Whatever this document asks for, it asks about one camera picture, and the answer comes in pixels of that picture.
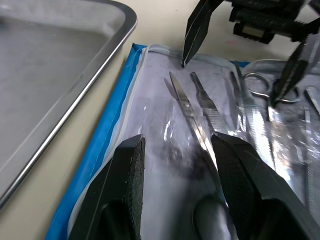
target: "stainless steel tray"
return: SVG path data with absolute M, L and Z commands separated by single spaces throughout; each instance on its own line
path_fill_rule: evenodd
M 0 0 L 0 208 L 136 24 L 114 1 Z

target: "white table surface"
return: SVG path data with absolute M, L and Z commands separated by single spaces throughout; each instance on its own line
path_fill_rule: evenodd
M 183 49 L 187 20 L 198 0 L 119 0 L 137 14 L 138 25 L 52 141 L 37 165 L 0 212 L 0 239 L 42 239 L 90 141 L 100 114 L 117 81 L 123 59 L 132 43 L 161 44 Z M 229 22 L 231 4 L 223 2 L 213 13 L 208 35 L 199 53 L 228 60 L 285 60 L 297 46 L 290 39 L 275 36 L 268 45 L 233 35 Z M 317 14 L 308 6 L 298 19 L 310 22 Z

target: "scissors handle ring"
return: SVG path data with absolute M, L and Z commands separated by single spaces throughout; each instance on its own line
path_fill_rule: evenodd
M 264 77 L 262 76 L 261 74 L 259 73 L 255 73 L 255 72 L 250 72 L 250 73 L 247 73 L 246 75 L 244 75 L 244 79 L 246 78 L 249 78 L 249 77 L 254 77 L 254 78 L 257 78 L 257 79 L 260 79 L 262 80 L 265 85 L 266 85 L 266 92 L 271 94 L 272 92 L 272 86 L 270 85 L 269 81 Z M 250 89 L 248 87 L 250 93 L 252 93 L 252 95 L 254 96 L 257 96 L 257 97 L 262 97 L 262 98 L 267 98 L 269 99 L 270 98 L 270 95 L 268 95 L 267 93 L 262 93 L 262 92 L 258 92 L 258 91 L 253 91 L 252 89 Z M 294 104 L 294 103 L 297 103 L 301 100 L 301 97 L 300 97 L 300 92 L 299 92 L 299 89 L 298 87 L 295 87 L 293 89 L 294 93 L 295 93 L 295 98 L 294 99 L 286 99 L 286 98 L 281 98 L 279 100 L 280 103 L 284 103 L 284 104 Z

